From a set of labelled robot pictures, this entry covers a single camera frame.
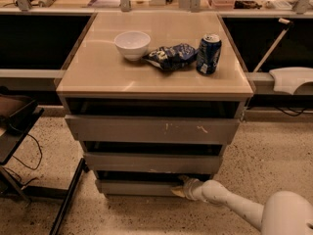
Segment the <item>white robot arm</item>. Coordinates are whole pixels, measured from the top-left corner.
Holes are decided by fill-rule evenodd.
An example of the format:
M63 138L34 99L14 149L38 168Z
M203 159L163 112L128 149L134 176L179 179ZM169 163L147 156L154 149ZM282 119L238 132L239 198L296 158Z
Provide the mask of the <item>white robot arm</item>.
M264 205L229 191L216 180L200 181L181 175L172 193L192 201L222 205L233 211L261 235L313 235L313 205L291 191L271 195Z

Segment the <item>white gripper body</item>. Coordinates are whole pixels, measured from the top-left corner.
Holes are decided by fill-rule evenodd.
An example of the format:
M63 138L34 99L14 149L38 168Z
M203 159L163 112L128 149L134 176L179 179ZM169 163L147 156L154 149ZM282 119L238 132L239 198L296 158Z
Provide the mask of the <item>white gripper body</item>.
M203 201L202 195L203 182L196 178L188 178L183 185L183 193L188 200Z

